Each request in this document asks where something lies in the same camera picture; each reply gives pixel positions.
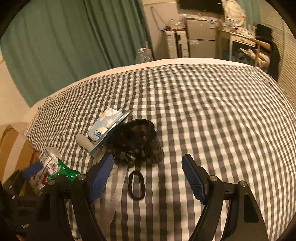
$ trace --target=metal screw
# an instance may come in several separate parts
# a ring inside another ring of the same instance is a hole
[[[55,179],[50,179],[50,180],[48,181],[48,185],[52,186],[52,185],[54,185],[54,184],[55,184]]]
[[[218,177],[216,177],[215,175],[211,175],[210,176],[210,180],[213,181],[213,182],[215,182],[215,181],[218,180]]]
[[[78,176],[78,180],[82,181],[82,180],[84,180],[84,179],[86,179],[86,175],[84,175],[84,174],[80,174],[80,175]]]
[[[240,181],[239,184],[243,187],[248,186],[247,182],[245,182],[245,181]]]

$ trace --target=black television screen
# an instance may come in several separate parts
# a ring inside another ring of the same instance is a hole
[[[180,0],[181,9],[192,9],[224,14],[221,0]]]

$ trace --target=white louvered closet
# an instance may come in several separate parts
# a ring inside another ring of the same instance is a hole
[[[281,57],[278,84],[296,100],[296,40],[277,11],[265,0],[258,0],[262,24],[273,29],[272,37]]]

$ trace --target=ribbed blue pad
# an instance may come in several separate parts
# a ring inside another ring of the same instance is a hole
[[[112,154],[104,156],[104,159],[101,159],[100,162],[103,162],[100,170],[98,171],[95,180],[91,184],[91,194],[89,195],[89,201],[93,202],[94,200],[100,198],[103,189],[106,186],[107,179],[112,171],[114,164],[114,157]]]
[[[22,177],[28,180],[30,177],[34,176],[37,172],[39,172],[42,168],[43,164],[37,161],[22,171]]]
[[[192,189],[192,192],[197,200],[200,200],[202,203],[205,201],[206,196],[204,192],[204,186],[194,170],[193,166],[195,163],[191,161],[184,155],[182,157],[182,169],[185,174],[186,179],[189,182],[189,185]]]

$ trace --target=bed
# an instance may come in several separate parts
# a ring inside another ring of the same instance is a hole
[[[104,108],[133,109],[132,117],[155,124],[164,162],[128,170],[107,240],[188,240],[202,205],[181,168],[189,153],[224,182],[249,183],[270,240],[276,240],[296,213],[296,114],[272,78],[259,68],[218,59],[168,59],[104,71],[37,102],[24,116],[25,135],[38,150],[58,148],[64,162],[83,173],[92,158],[75,142]],[[146,196],[127,195],[134,169],[145,178]],[[117,177],[94,208],[114,193]],[[73,236],[79,238],[68,203]],[[214,240],[220,240],[226,204]]]

